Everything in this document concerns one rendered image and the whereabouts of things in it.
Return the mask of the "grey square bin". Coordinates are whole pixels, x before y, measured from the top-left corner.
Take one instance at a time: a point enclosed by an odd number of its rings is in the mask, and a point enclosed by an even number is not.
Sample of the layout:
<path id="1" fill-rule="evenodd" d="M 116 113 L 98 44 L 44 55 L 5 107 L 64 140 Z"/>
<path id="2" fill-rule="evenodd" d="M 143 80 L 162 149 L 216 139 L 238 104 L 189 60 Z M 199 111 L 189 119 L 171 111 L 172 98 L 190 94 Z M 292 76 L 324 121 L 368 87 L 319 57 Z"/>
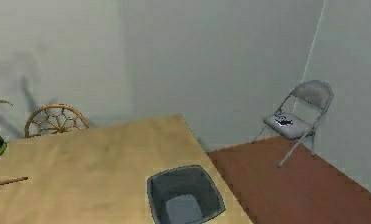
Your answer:
<path id="1" fill-rule="evenodd" d="M 203 224 L 226 210 L 221 193 L 200 165 L 150 176 L 147 197 L 154 224 Z"/>

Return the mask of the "small black remote control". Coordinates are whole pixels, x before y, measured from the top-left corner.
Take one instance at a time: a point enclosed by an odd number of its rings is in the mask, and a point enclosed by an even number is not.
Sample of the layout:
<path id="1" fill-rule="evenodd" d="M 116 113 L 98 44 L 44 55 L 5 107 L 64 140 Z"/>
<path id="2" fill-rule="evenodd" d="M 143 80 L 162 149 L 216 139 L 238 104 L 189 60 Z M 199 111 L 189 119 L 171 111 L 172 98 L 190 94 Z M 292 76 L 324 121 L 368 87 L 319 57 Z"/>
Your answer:
<path id="1" fill-rule="evenodd" d="M 288 119 L 286 116 L 276 116 L 275 121 L 280 126 L 288 126 L 293 124 L 293 121 Z"/>

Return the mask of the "light wooden table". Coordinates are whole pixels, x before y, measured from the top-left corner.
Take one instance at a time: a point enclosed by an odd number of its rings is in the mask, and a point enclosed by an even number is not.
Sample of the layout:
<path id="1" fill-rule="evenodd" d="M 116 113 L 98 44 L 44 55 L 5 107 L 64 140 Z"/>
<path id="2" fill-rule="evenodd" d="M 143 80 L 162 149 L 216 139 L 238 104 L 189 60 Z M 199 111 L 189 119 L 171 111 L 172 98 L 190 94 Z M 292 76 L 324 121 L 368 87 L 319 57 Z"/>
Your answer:
<path id="1" fill-rule="evenodd" d="M 0 157 L 0 224 L 154 224 L 147 179 L 200 165 L 226 210 L 207 224 L 253 224 L 179 114 L 12 141 Z"/>

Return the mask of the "grey folding chair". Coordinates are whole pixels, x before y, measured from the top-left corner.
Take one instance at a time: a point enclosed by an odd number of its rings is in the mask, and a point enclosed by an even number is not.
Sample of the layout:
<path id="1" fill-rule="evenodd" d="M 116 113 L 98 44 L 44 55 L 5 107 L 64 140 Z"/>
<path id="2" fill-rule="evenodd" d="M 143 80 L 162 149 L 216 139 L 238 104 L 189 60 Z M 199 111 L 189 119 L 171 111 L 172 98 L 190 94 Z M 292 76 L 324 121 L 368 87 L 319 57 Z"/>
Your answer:
<path id="1" fill-rule="evenodd" d="M 290 97 L 294 97 L 301 100 L 317 110 L 320 114 L 317 118 L 309 123 L 302 118 L 298 117 L 294 113 L 285 112 L 283 110 L 284 104 L 288 101 Z M 278 108 L 270 115 L 263 118 L 263 128 L 261 131 L 252 139 L 251 144 L 254 144 L 258 137 L 263 133 L 266 127 L 271 128 L 273 131 L 278 133 L 280 136 L 287 140 L 294 140 L 296 143 L 287 152 L 284 158 L 278 163 L 277 167 L 281 168 L 283 164 L 289 159 L 295 149 L 302 143 L 302 140 L 306 137 L 311 138 L 311 143 L 315 143 L 315 135 L 319 122 L 326 115 L 331 102 L 334 98 L 334 93 L 331 86 L 324 81 L 320 80 L 309 80 L 300 83 L 294 87 L 288 95 L 284 98 Z M 286 116 L 288 119 L 293 121 L 292 125 L 280 126 L 276 123 L 276 116 Z"/>

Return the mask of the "round-backed wicker chair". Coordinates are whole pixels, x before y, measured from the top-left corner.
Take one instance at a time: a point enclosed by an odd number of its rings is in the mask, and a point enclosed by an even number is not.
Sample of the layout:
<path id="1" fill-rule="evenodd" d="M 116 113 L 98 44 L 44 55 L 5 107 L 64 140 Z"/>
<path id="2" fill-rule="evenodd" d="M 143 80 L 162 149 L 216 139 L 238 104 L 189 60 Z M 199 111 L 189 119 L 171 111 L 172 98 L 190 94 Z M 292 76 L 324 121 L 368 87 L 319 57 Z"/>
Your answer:
<path id="1" fill-rule="evenodd" d="M 24 126 L 24 136 L 54 135 L 89 127 L 87 119 L 76 108 L 54 103 L 43 105 L 31 113 Z"/>

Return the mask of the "brown pencil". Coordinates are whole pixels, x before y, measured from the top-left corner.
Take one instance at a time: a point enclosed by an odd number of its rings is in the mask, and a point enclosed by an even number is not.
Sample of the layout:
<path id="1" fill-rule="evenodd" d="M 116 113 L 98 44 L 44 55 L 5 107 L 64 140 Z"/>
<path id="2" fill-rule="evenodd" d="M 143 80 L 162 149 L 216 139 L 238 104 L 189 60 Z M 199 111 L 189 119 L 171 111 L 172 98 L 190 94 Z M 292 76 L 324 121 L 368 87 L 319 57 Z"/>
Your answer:
<path id="1" fill-rule="evenodd" d="M 25 181 L 25 180 L 28 180 L 28 179 L 29 179 L 29 177 L 25 176 L 25 177 L 18 177 L 18 178 L 12 178 L 12 179 L 7 179 L 7 180 L 1 180 L 0 181 L 0 186 Z"/>

